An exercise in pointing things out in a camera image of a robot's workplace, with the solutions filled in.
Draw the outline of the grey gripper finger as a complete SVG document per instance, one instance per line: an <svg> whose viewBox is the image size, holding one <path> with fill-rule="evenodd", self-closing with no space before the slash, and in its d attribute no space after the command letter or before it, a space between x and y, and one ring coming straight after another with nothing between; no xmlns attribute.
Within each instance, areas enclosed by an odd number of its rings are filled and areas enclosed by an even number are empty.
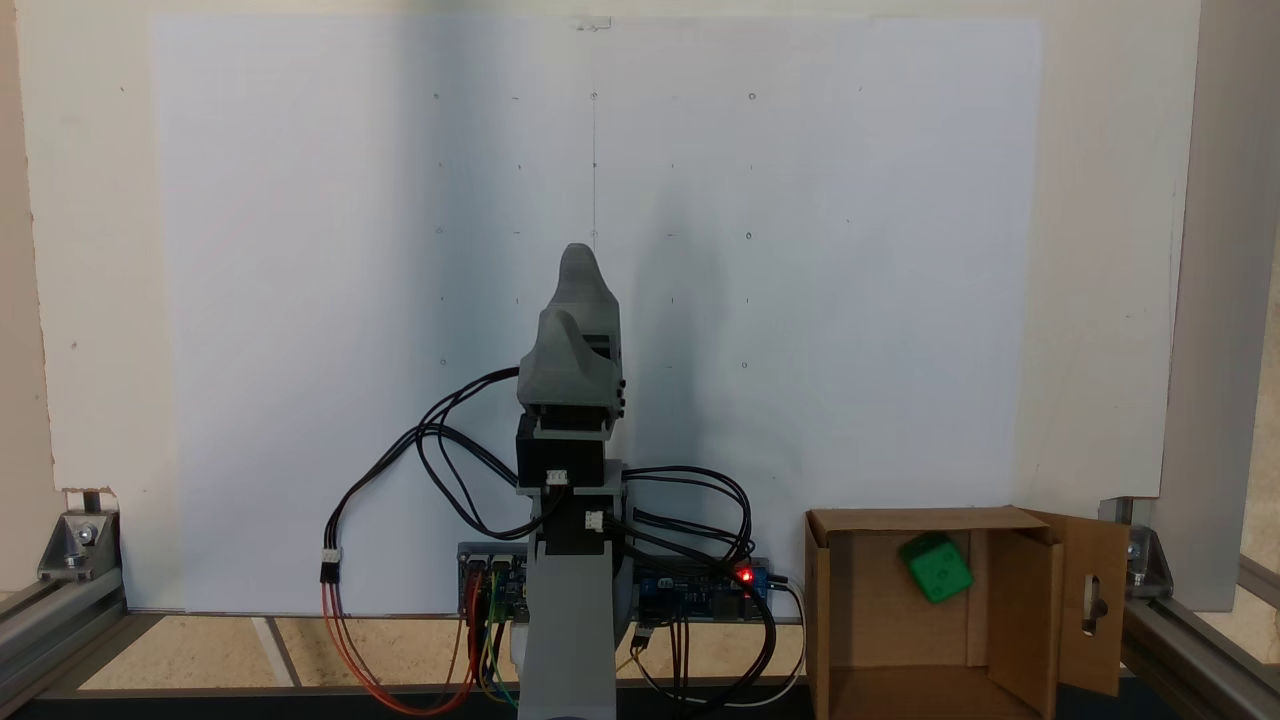
<svg viewBox="0 0 1280 720"><path fill-rule="evenodd" d="M545 306L545 314L556 311L573 318L582 334L621 337L620 304L585 243L570 243L561 255L556 291Z"/></svg>
<svg viewBox="0 0 1280 720"><path fill-rule="evenodd" d="M588 343L568 311L548 307L518 364L517 400L525 407L618 407L620 378L618 365Z"/></svg>

